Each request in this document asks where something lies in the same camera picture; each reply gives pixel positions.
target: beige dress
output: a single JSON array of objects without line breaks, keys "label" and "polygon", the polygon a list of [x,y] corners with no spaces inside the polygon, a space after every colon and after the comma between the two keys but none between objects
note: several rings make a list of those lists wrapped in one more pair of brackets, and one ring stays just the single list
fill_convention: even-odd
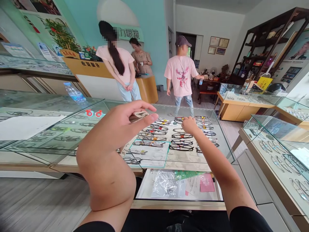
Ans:
[{"label": "beige dress", "polygon": [[151,70],[150,65],[147,65],[147,64],[143,64],[143,66],[141,65],[142,61],[152,62],[148,52],[145,52],[145,51],[142,51],[141,53],[132,52],[131,55],[133,56],[134,60],[136,61],[138,65],[140,74],[148,73],[149,75],[152,75],[152,70]]}]

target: ceiling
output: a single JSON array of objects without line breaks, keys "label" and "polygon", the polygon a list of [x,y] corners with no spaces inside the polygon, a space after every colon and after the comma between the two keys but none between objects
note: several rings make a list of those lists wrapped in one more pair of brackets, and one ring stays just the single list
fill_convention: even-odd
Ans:
[{"label": "ceiling", "polygon": [[176,4],[246,14],[262,0],[176,0]]}]

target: pink paper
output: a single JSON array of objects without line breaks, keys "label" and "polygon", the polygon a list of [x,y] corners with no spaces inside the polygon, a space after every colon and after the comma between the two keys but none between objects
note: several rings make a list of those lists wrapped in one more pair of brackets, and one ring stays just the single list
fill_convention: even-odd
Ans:
[{"label": "pink paper", "polygon": [[214,192],[215,191],[215,185],[212,181],[212,177],[210,173],[205,173],[201,175],[200,187],[201,187],[201,192]]}]

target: long black hair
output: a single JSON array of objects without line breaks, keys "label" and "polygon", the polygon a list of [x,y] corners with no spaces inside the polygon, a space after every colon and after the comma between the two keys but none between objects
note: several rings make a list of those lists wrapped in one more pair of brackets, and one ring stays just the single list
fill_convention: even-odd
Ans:
[{"label": "long black hair", "polygon": [[118,70],[119,74],[123,76],[123,73],[125,72],[125,66],[123,65],[123,62],[120,58],[117,48],[112,43],[113,41],[117,40],[116,30],[112,27],[111,24],[105,21],[99,22],[99,29],[101,35],[106,39],[108,43],[108,51],[111,57],[113,58],[116,69]]},{"label": "long black hair", "polygon": [[141,45],[141,44],[139,43],[139,41],[138,41],[136,38],[131,38],[131,39],[129,40],[129,43],[135,44],[135,45],[137,45],[137,46],[140,46],[140,45]]}]

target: plastic bottle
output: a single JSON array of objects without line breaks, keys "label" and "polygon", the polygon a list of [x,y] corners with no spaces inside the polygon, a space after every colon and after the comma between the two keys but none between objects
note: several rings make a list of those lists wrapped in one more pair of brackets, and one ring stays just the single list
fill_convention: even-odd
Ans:
[{"label": "plastic bottle", "polygon": [[70,97],[75,101],[75,102],[84,102],[86,101],[86,98],[84,95],[74,86],[71,85],[70,82],[65,82],[65,89],[70,95]]}]

